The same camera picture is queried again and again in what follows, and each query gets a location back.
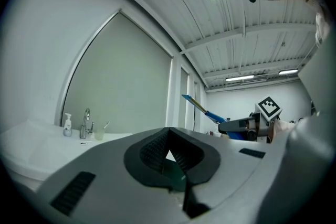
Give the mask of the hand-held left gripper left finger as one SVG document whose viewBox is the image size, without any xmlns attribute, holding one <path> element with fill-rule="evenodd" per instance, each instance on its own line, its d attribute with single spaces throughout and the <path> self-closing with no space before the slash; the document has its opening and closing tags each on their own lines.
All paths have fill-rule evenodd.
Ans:
<svg viewBox="0 0 336 224">
<path fill-rule="evenodd" d="M 140 150 L 141 161 L 159 174 L 163 173 L 164 160 L 169 152 L 169 131 L 170 129 L 165 127 L 142 141 L 144 143 Z"/>
</svg>

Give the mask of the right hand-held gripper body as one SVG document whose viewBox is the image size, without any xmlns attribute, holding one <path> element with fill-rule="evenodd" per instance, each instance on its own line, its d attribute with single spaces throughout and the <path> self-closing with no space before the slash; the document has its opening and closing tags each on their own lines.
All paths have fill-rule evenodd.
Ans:
<svg viewBox="0 0 336 224">
<path fill-rule="evenodd" d="M 248 135 L 256 142 L 271 143 L 272 125 L 280 119 L 282 108 L 267 95 L 255 103 L 255 111 L 248 120 Z"/>
</svg>

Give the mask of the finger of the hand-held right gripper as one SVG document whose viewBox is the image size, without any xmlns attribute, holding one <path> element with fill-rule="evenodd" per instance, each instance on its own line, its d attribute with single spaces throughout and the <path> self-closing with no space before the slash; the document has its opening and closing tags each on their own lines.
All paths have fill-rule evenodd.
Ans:
<svg viewBox="0 0 336 224">
<path fill-rule="evenodd" d="M 252 121 L 252 117 L 243 118 L 239 120 L 225 121 L 218 125 L 218 131 L 220 133 L 242 133 L 247 132 L 249 128 L 252 126 L 250 121 Z"/>
</svg>

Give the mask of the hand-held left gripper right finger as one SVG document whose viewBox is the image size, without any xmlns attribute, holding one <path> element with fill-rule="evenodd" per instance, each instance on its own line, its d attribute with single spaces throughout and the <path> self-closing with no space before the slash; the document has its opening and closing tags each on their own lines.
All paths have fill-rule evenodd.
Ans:
<svg viewBox="0 0 336 224">
<path fill-rule="evenodd" d="M 169 128 L 169 150 L 183 173 L 200 175 L 203 150 L 192 142 L 190 137 L 176 128 Z"/>
</svg>

